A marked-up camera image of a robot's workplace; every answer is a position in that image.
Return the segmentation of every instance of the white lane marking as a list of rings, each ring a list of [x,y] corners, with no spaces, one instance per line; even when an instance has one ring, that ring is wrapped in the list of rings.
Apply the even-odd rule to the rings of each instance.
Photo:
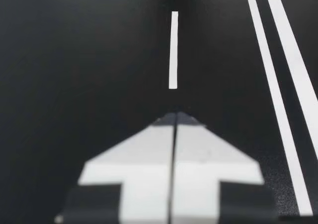
[[[203,126],[178,125],[172,224],[216,224],[220,182],[261,185],[258,162]]]
[[[169,60],[169,89],[178,88],[178,11],[171,14],[170,60]]]
[[[299,163],[292,132],[289,126],[287,114],[285,111],[282,95],[280,93],[278,81],[275,74],[275,69],[268,48],[265,31],[258,11],[256,0],[248,0],[248,4],[251,11],[256,36],[264,63],[267,81],[269,84],[269,89],[274,104],[274,110],[276,113],[277,122],[283,141],[283,146],[286,154],[289,172],[294,186],[299,212],[301,215],[312,215],[313,211],[310,205],[302,169]]]
[[[318,158],[318,100],[281,0],[268,0]]]
[[[167,224],[173,125],[149,126],[86,162],[79,185],[122,184],[121,224]]]

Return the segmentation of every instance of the white stripe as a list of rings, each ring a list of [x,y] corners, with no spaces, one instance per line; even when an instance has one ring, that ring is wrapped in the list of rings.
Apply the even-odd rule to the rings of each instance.
[[[178,11],[171,15],[170,61],[169,61],[169,89],[177,89],[178,70]]]
[[[318,157],[318,100],[281,0],[268,2]]]
[[[312,215],[313,211],[310,205],[303,173],[299,163],[292,132],[289,127],[287,114],[285,111],[282,95],[279,90],[278,81],[276,78],[273,62],[270,56],[270,51],[266,41],[266,36],[265,36],[264,28],[261,22],[256,0],[248,0],[248,4],[250,7],[250,11],[251,11],[255,31],[256,31],[256,36],[258,39],[258,44],[259,44],[260,52],[261,52],[263,63],[264,63],[264,68],[265,68],[265,72],[266,72],[266,76],[267,76],[267,80],[269,84],[269,89],[270,89],[270,93],[271,93],[273,104],[274,104],[274,109],[275,109],[275,113],[277,117],[279,130],[280,130],[282,141],[283,141],[283,146],[284,146],[284,150],[285,150],[285,154],[287,158],[290,175],[291,175],[294,190],[295,190],[299,212],[301,215]]]

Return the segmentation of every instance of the double white line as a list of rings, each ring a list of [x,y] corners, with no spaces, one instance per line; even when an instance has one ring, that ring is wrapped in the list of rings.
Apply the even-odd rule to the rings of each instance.
[[[309,133],[318,156],[318,101],[281,0],[268,0]],[[279,89],[256,0],[248,0],[299,212],[312,215],[308,192]]]

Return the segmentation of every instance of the black road surface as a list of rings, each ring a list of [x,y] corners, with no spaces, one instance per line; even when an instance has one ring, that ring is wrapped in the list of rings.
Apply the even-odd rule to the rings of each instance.
[[[313,143],[268,1],[256,1],[318,215]],[[282,3],[318,94],[318,0]],[[87,159],[170,111],[256,159],[279,214],[299,215],[247,0],[0,0],[0,97],[2,223],[50,223]]]

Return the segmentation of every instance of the road marking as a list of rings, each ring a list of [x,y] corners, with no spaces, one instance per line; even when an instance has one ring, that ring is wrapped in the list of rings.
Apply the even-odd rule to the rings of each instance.
[[[310,205],[310,200],[304,181],[304,176],[301,170],[300,162],[298,159],[292,132],[289,126],[286,110],[279,89],[274,65],[268,48],[265,31],[258,11],[256,0],[248,0],[248,4],[250,7],[254,28],[263,59],[266,77],[268,80],[269,89],[273,100],[274,110],[276,113],[279,130],[282,137],[284,151],[286,154],[286,159],[292,183],[294,186],[299,212],[301,215],[312,215],[313,211]]]
[[[178,88],[178,11],[172,11],[170,60],[169,60],[169,89]]]
[[[257,161],[203,125],[177,126],[172,224],[216,224],[220,182],[264,184]]]
[[[149,126],[89,160],[79,185],[122,184],[121,224],[167,224],[173,127]]]
[[[318,100],[281,0],[268,0],[318,158]]]

